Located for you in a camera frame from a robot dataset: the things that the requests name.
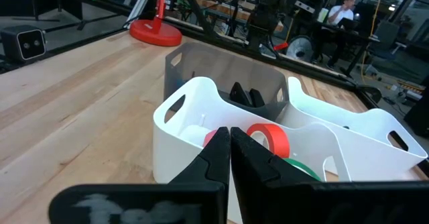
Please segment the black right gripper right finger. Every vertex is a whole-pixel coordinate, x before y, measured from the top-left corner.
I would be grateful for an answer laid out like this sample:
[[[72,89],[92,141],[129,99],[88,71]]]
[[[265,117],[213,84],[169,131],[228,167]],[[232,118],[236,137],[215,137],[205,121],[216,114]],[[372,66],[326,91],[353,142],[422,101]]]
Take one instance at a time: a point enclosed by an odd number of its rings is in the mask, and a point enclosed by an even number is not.
[[[231,164],[243,224],[321,224],[316,179],[231,129]]]

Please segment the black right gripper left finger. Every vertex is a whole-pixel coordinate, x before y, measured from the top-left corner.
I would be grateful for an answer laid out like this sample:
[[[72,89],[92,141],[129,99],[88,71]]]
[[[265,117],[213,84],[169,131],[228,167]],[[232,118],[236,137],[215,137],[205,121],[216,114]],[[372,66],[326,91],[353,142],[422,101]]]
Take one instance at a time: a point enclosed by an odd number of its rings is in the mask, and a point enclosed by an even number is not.
[[[227,127],[220,127],[203,150],[171,183],[229,183],[231,136]]]

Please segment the red tape roll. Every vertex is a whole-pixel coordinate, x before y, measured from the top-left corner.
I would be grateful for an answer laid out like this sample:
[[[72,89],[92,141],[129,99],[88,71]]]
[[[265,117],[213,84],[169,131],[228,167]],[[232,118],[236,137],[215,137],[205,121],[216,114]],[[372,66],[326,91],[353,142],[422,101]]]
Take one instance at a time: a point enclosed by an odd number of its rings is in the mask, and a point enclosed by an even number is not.
[[[217,130],[212,130],[205,135],[203,145],[202,145],[204,148],[207,146],[207,144],[213,138],[213,136],[216,134],[216,132],[217,132]]]
[[[256,123],[248,130],[247,135],[281,158],[290,157],[289,139],[282,128],[272,123]]]

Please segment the green tape roll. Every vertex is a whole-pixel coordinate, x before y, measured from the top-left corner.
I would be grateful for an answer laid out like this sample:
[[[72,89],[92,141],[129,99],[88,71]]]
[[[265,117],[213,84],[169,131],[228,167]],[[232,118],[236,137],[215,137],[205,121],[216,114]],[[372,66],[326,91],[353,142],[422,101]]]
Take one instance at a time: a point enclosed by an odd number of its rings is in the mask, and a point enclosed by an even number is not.
[[[284,161],[298,168],[299,170],[305,172],[306,174],[310,175],[314,179],[321,181],[320,177],[311,168],[307,167],[307,165],[291,158],[284,158]]]

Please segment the white plastic bin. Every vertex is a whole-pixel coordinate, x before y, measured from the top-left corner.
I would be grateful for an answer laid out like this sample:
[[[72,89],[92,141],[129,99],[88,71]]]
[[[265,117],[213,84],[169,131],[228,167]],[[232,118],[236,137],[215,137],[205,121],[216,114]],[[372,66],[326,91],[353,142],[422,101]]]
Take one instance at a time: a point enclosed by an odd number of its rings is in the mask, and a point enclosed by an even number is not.
[[[300,81],[290,77],[280,124],[299,128],[310,123],[321,123],[335,133],[352,180],[393,180],[428,157],[387,111],[348,111],[307,95]]]
[[[154,111],[154,178],[167,183],[202,151],[204,137],[219,127],[247,130],[268,120],[224,101],[213,80],[196,77],[189,80]],[[351,175],[333,130],[321,123],[299,128],[284,127],[291,157],[326,179],[328,158],[334,160],[341,181]]]

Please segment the gray plastic bin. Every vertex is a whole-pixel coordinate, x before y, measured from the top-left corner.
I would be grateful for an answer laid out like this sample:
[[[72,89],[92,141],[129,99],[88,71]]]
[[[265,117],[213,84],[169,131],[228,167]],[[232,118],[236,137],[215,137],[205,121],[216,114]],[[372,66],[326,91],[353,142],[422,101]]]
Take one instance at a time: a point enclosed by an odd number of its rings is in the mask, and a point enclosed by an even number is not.
[[[281,72],[268,65],[195,42],[185,43],[166,56],[164,98],[167,99],[197,76],[212,79],[219,95],[226,102],[268,120],[275,121],[286,106],[285,99],[278,99],[279,93],[287,93],[286,79]],[[239,82],[246,92],[258,90],[265,106],[246,107],[231,101],[229,93],[235,82]]]

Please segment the red desk lamp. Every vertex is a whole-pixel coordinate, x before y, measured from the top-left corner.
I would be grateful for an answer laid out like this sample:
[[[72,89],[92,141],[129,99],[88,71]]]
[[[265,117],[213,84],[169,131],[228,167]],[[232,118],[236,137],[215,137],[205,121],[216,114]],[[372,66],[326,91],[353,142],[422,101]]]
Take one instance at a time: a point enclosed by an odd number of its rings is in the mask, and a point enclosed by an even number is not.
[[[172,25],[163,22],[165,0],[159,0],[156,16],[152,20],[138,19],[131,23],[129,33],[132,37],[157,46],[179,46],[182,33]]]

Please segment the person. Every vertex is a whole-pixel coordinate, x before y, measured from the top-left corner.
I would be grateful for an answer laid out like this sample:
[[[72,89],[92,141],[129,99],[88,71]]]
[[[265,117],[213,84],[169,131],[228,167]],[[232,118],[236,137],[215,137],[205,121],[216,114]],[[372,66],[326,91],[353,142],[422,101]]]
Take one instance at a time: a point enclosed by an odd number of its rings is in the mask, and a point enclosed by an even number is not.
[[[353,20],[354,14],[352,8],[356,0],[342,0],[340,5],[336,5],[328,12],[327,23],[337,25],[343,18]]]

